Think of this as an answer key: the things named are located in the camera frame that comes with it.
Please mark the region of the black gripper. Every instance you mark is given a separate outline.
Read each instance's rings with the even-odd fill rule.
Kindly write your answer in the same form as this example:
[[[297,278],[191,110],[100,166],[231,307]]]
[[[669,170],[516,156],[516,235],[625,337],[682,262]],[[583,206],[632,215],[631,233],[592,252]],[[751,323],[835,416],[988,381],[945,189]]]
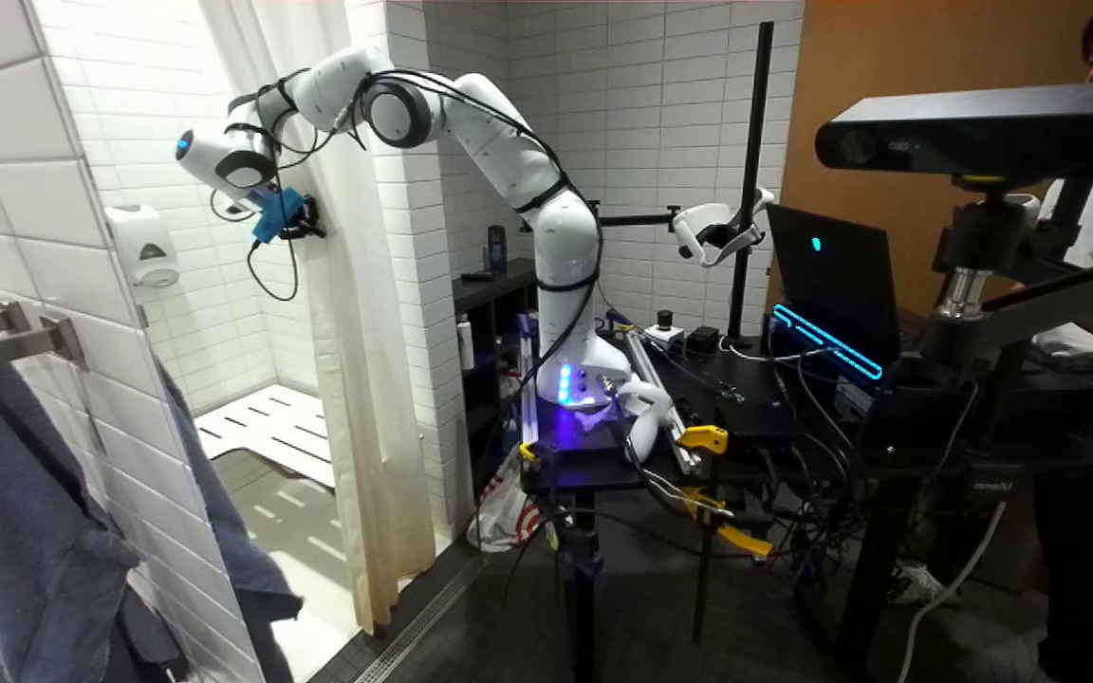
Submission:
[[[320,202],[310,192],[300,192],[300,206],[292,210],[292,221],[283,224],[279,238],[327,238],[327,228],[320,224]]]

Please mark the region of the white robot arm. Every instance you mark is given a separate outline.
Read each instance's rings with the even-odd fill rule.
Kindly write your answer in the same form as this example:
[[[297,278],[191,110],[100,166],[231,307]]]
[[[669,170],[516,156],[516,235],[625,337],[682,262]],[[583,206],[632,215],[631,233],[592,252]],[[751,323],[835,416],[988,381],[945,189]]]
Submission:
[[[305,116],[320,138],[365,128],[382,148],[446,143],[446,170],[472,162],[505,215],[532,233],[537,357],[526,372],[551,405],[589,411],[632,385],[632,363],[594,331],[605,228],[558,152],[483,72],[400,67],[336,49],[229,101],[216,138],[186,128],[176,162],[207,189],[269,215],[279,189],[279,128]]]

